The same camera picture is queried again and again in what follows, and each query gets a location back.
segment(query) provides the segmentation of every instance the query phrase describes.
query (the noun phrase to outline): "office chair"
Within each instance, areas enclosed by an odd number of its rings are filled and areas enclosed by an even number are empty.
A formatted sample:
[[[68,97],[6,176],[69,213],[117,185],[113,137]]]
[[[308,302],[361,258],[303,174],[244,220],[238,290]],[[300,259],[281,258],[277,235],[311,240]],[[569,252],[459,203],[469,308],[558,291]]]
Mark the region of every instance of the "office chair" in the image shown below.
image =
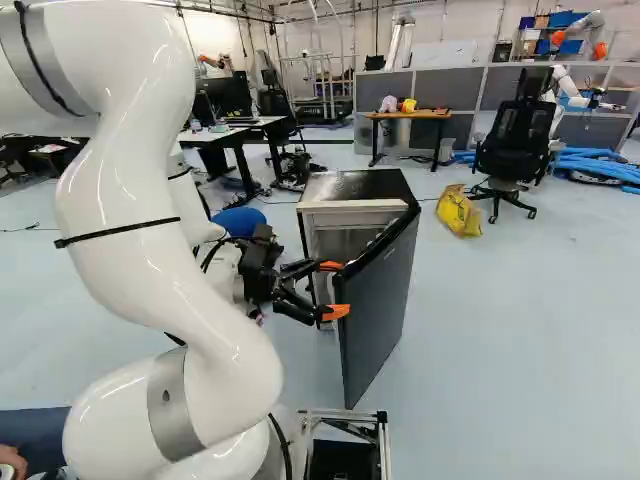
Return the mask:
[[[504,101],[484,142],[478,141],[472,171],[488,174],[489,188],[477,185],[469,198],[493,199],[489,223],[498,219],[500,200],[528,210],[527,218],[536,218],[538,209],[519,200],[520,192],[529,188],[518,182],[540,184],[551,158],[549,130],[555,109],[555,103],[530,98]]]

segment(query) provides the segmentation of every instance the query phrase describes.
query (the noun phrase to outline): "metal frame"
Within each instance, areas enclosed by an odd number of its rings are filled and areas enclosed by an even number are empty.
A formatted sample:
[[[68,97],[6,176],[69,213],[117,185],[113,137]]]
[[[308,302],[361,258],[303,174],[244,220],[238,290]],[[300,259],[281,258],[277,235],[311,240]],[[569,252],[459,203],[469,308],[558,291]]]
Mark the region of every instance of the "metal frame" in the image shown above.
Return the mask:
[[[378,432],[377,439],[374,443],[377,444],[380,452],[380,480],[391,480],[391,436],[389,433],[387,412],[354,412],[353,410],[310,409],[298,410],[298,415],[300,419],[302,438],[307,440],[307,466],[311,465],[311,439],[313,430],[318,425],[331,421],[347,422],[348,426],[353,427],[362,426],[362,424],[370,424],[371,426],[375,426]],[[326,424],[335,428],[335,425],[332,425],[331,423]],[[357,435],[349,428],[340,430],[363,440],[362,436]],[[307,468],[305,479],[308,479],[309,475],[310,469]]]

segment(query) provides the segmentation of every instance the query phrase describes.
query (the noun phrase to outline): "table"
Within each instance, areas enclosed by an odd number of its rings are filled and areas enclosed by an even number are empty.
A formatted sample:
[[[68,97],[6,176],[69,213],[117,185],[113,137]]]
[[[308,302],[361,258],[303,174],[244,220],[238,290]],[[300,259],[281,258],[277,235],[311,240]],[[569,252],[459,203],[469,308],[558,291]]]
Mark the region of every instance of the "table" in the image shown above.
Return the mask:
[[[181,147],[202,148],[214,146],[220,149],[233,149],[236,155],[240,177],[242,178],[244,197],[239,197],[232,204],[225,206],[225,208],[237,207],[245,205],[261,192],[259,188],[256,188],[255,182],[251,177],[249,165],[247,164],[247,158],[244,155],[242,147],[245,140],[251,132],[256,130],[262,131],[267,136],[269,150],[273,159],[273,170],[275,172],[276,179],[280,179],[282,175],[282,170],[280,168],[280,155],[278,153],[273,133],[277,129],[278,124],[285,118],[286,117],[259,117],[259,121],[255,123],[234,123],[229,127],[229,130],[225,132],[210,132],[208,130],[192,132],[187,130],[180,132],[178,135],[178,142]]]
[[[380,123],[380,120],[388,120],[391,118],[408,118],[411,120],[437,120],[438,137],[436,139],[436,149],[433,154],[433,163],[431,164],[431,171],[436,171],[436,168],[438,168],[438,155],[440,154],[440,141],[442,140],[442,128],[444,126],[444,120],[451,118],[451,112],[448,108],[435,110],[423,109],[416,110],[413,113],[370,113],[366,115],[366,118],[373,120],[373,148],[372,159],[369,162],[370,167],[373,167],[382,158],[382,154],[378,154],[378,124]]]

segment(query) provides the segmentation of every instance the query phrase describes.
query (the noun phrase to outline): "blue box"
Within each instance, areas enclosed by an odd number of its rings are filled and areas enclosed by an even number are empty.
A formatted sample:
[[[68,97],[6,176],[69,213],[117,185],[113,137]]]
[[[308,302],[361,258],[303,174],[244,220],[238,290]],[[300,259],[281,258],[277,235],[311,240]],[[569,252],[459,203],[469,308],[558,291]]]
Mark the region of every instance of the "blue box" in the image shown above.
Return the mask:
[[[574,12],[573,10],[565,10],[564,12],[556,12],[549,15],[549,27],[568,27],[576,20],[580,20],[587,15],[586,12]]]
[[[551,40],[538,40],[536,45],[536,53],[538,55],[545,55],[551,50]]]
[[[560,45],[558,53],[563,54],[576,54],[580,53],[580,47],[582,46],[582,40],[565,40]]]
[[[533,28],[536,23],[536,17],[521,17],[520,26],[518,30],[524,30],[525,28]]]

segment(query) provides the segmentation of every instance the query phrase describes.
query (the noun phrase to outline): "orange object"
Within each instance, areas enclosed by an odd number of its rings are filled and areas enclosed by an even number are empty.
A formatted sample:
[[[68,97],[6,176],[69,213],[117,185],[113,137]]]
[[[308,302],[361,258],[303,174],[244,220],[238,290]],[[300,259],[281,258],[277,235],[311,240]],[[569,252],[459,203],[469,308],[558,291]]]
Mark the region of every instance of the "orange object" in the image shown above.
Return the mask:
[[[565,37],[566,33],[564,33],[564,30],[558,30],[553,35],[551,35],[551,43],[559,47],[560,45],[562,45],[562,42],[564,42]]]
[[[596,43],[596,46],[593,48],[593,60],[602,60],[607,56],[607,44],[604,42]]]
[[[339,318],[342,318],[346,315],[349,315],[349,311],[351,310],[351,305],[349,305],[348,303],[343,303],[339,305],[328,305],[328,306],[331,307],[333,312],[324,313],[322,315],[323,322],[330,322],[332,320],[337,320]]]
[[[344,265],[339,262],[332,262],[331,260],[327,262],[322,262],[320,264],[320,268],[330,268],[331,270],[342,270]]]

